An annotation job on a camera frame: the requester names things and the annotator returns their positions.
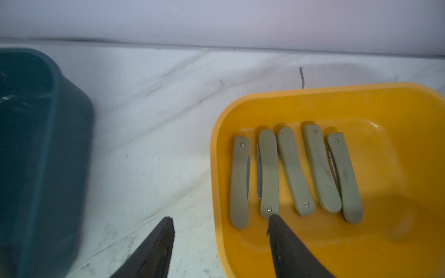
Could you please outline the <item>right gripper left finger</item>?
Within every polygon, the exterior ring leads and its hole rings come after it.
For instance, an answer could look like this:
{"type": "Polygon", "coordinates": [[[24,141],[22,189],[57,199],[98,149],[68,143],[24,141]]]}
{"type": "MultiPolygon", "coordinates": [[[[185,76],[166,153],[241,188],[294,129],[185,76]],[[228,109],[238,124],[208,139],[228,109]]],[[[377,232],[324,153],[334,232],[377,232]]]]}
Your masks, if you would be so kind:
{"type": "Polygon", "coordinates": [[[166,278],[174,240],[173,219],[165,217],[112,277],[166,278]]]}

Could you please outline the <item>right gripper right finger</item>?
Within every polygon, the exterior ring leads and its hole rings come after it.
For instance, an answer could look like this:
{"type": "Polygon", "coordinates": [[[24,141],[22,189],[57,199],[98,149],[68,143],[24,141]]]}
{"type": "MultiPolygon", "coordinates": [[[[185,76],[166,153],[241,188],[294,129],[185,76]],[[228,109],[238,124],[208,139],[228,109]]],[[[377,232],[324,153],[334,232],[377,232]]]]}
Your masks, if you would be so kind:
{"type": "Polygon", "coordinates": [[[273,265],[278,278],[332,278],[319,260],[309,251],[300,238],[273,214],[268,222],[273,265]]]}

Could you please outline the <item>olive knife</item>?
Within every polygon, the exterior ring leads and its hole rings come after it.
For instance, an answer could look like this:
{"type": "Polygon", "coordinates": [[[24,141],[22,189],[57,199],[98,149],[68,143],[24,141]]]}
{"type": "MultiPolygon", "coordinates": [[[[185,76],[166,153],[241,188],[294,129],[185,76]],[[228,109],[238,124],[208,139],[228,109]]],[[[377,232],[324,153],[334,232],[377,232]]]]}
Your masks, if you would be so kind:
{"type": "Polygon", "coordinates": [[[249,221],[250,141],[235,136],[232,146],[229,217],[236,229],[245,229],[249,221]]]}
{"type": "Polygon", "coordinates": [[[302,217],[314,214],[316,206],[302,171],[293,130],[288,126],[280,128],[277,133],[277,140],[279,156],[296,212],[302,217]]]}
{"type": "Polygon", "coordinates": [[[279,171],[277,138],[270,129],[262,130],[257,144],[258,198],[260,213],[269,220],[279,214],[279,171]]]}
{"type": "Polygon", "coordinates": [[[350,224],[359,224],[363,220],[363,205],[344,134],[332,133],[326,140],[336,167],[343,218],[350,224]]]}
{"type": "Polygon", "coordinates": [[[319,204],[330,213],[338,213],[342,202],[331,172],[323,133],[317,124],[302,127],[305,149],[319,204]]]}

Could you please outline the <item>yellow storage box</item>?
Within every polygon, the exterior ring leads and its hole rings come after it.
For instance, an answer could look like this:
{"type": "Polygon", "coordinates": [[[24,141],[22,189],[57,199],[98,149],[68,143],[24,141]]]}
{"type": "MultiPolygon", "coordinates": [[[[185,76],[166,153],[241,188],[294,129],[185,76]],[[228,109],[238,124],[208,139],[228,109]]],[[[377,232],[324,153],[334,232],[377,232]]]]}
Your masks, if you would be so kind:
{"type": "Polygon", "coordinates": [[[316,206],[297,214],[279,170],[280,216],[338,278],[442,278],[445,275],[445,98],[415,83],[257,93],[230,104],[210,144],[216,241],[230,278],[273,278],[268,222],[257,196],[256,148],[263,129],[293,129],[302,171],[313,191],[302,127],[342,133],[364,218],[347,223],[316,206]],[[249,222],[229,219],[233,140],[250,141],[249,222]]]}

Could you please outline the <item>dark teal storage box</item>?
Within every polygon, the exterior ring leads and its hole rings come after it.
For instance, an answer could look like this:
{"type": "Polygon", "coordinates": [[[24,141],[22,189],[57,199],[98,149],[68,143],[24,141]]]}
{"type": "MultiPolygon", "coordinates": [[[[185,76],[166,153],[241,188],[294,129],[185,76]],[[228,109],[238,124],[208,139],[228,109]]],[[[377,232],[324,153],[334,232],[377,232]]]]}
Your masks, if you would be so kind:
{"type": "Polygon", "coordinates": [[[63,278],[80,243],[95,120],[42,52],[1,49],[1,276],[63,278]]]}

